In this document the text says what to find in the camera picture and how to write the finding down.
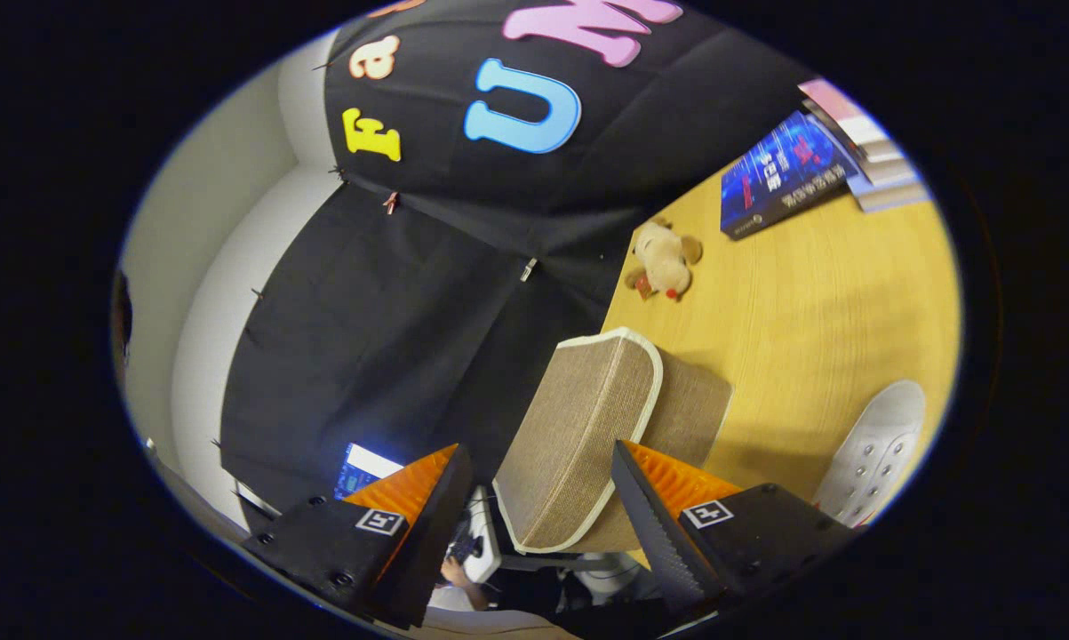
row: blue letter u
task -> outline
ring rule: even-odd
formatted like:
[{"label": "blue letter u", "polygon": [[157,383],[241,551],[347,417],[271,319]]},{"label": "blue letter u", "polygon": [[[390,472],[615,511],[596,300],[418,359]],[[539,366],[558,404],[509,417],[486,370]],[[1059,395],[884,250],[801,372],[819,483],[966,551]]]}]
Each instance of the blue letter u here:
[{"label": "blue letter u", "polygon": [[570,85],[537,73],[507,68],[497,58],[482,62],[475,85],[480,91],[506,87],[542,97],[551,103],[551,113],[542,122],[527,122],[495,113],[486,103],[476,100],[466,109],[464,121],[464,134],[471,140],[490,138],[530,154],[545,154],[563,145],[582,120],[580,98]]}]

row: white wall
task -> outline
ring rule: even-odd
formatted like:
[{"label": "white wall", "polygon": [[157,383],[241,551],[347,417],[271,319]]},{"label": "white wall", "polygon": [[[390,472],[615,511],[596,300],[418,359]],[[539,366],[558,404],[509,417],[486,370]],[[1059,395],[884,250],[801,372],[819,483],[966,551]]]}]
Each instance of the white wall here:
[{"label": "white wall", "polygon": [[340,186],[324,116],[324,69],[336,31],[286,57],[273,100],[277,122],[293,143],[297,166],[245,205],[245,217],[217,250],[193,291],[182,324],[170,374],[170,424],[182,478],[226,517],[246,527],[232,490],[234,478],[221,469],[222,401],[234,349],[257,297],[283,252]]},{"label": "white wall", "polygon": [[252,78],[177,145],[124,244],[134,309],[124,396],[136,430],[177,473],[170,381],[182,323],[227,235],[297,161],[282,126],[279,72],[275,64]]}]

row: foam letter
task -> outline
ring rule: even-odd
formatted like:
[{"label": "foam letter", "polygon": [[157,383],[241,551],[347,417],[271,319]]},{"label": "foam letter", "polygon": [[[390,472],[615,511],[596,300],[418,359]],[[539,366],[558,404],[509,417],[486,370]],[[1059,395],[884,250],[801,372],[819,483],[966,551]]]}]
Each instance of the foam letter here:
[{"label": "foam letter", "polygon": [[670,24],[679,18],[683,9],[662,0],[568,0],[570,4],[554,7],[520,9],[502,24],[502,36],[518,40],[525,35],[542,35],[570,42],[602,53],[609,66],[623,67],[640,52],[640,43],[628,35],[613,37],[587,29],[611,29],[630,33],[651,33],[647,26],[620,13],[617,7],[630,9],[651,24]]},{"label": "foam letter", "polygon": [[388,4],[387,7],[377,9],[375,12],[369,13],[368,17],[375,18],[379,16],[387,16],[389,13],[407,12],[408,9],[416,9],[424,2],[428,2],[428,0],[403,0],[403,2]]},{"label": "foam letter", "polygon": [[360,118],[360,110],[356,107],[341,114],[344,119],[344,142],[351,153],[372,151],[384,154],[392,161],[400,161],[399,130],[388,129],[387,132],[377,134],[377,130],[384,129],[384,123],[371,118]]},{"label": "foam letter", "polygon": [[371,77],[372,80],[381,80],[388,77],[396,66],[396,49],[400,48],[400,38],[396,35],[388,35],[378,42],[369,42],[352,52],[348,58],[348,73],[352,77]]},{"label": "foam letter", "polygon": [[490,138],[530,154],[545,154],[563,145],[582,120],[580,98],[570,85],[551,77],[507,68],[497,58],[487,58],[482,62],[475,85],[480,91],[506,87],[544,98],[551,103],[551,113],[542,122],[527,122],[495,113],[486,103],[476,100],[466,109],[464,121],[464,134],[471,140]]}]

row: stack of books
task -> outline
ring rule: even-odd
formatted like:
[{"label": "stack of books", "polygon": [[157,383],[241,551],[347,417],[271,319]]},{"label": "stack of books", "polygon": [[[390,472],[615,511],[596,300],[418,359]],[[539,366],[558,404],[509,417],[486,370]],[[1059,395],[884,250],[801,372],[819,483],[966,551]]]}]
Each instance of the stack of books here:
[{"label": "stack of books", "polygon": [[861,169],[847,185],[862,210],[871,214],[929,199],[920,176],[870,114],[823,78],[799,89],[806,94],[807,119],[821,125]]}]

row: wooden table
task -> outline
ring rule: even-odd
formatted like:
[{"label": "wooden table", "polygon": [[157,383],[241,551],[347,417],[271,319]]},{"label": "wooden table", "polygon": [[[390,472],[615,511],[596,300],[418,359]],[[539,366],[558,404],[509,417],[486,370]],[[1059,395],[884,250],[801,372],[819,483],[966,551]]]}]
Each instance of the wooden table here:
[{"label": "wooden table", "polygon": [[[719,231],[723,171],[660,212],[703,241],[683,299],[619,287],[603,331],[635,329],[734,386],[703,466],[730,483],[775,482],[809,500],[867,402],[900,378],[925,389],[919,461],[961,348],[960,281],[936,207],[863,214],[847,193],[733,241]],[[639,266],[628,250],[622,277]]]}]

